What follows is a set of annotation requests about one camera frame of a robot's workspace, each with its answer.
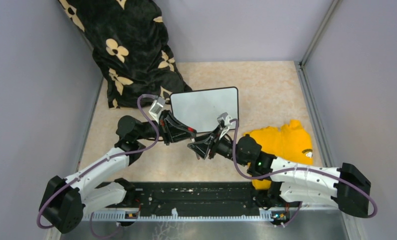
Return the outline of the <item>white whiteboard black frame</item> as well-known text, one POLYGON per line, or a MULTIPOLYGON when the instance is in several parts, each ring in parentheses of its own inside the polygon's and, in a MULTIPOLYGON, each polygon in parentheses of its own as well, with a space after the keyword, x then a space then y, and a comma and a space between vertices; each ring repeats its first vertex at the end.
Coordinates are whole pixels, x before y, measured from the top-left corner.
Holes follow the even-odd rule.
POLYGON ((169 99, 174 117, 198 133, 213 131, 223 113, 240 118, 239 90, 235 86, 173 93, 169 99))

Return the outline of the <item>red white marker pen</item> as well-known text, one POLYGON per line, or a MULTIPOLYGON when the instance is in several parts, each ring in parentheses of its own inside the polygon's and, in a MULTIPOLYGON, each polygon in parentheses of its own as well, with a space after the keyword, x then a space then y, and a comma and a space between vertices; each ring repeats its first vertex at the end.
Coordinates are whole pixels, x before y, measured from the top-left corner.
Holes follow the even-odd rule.
POLYGON ((195 129, 193 129, 192 127, 188 126, 186 128, 186 133, 185 133, 184 139, 191 140, 192 142, 194 142, 196 136, 197 136, 197 131, 195 129))

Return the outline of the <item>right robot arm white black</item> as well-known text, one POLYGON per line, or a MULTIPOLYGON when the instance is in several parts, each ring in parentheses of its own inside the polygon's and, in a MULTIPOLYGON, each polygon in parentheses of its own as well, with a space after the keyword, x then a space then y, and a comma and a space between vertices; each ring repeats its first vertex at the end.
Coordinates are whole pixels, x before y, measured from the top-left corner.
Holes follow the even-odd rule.
POLYGON ((284 202, 303 202, 337 207, 357 218, 372 218, 377 213, 370 197, 370 180, 353 164, 341 167, 316 167, 265 153, 249 135, 238 142, 216 133, 193 139, 187 147, 202 159, 215 155, 234 162, 235 168, 247 167, 246 179, 271 182, 268 200, 274 206, 284 202))

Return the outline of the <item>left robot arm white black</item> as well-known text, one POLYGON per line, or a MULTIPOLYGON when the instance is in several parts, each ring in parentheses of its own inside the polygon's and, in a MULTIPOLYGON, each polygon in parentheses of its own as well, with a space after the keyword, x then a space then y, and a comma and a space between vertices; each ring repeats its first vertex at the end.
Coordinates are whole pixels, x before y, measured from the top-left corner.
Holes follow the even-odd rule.
POLYGON ((117 123, 118 142, 104 156, 86 168, 66 177, 54 176, 46 188, 38 209, 36 224, 41 229, 57 228, 69 233, 83 216, 107 206, 132 206, 137 199, 135 187, 124 179, 99 185, 116 172, 127 168, 141 154, 153 146, 144 146, 140 140, 166 145, 196 137, 197 131, 177 120, 173 113, 164 110, 158 120, 141 122, 125 115, 117 123))

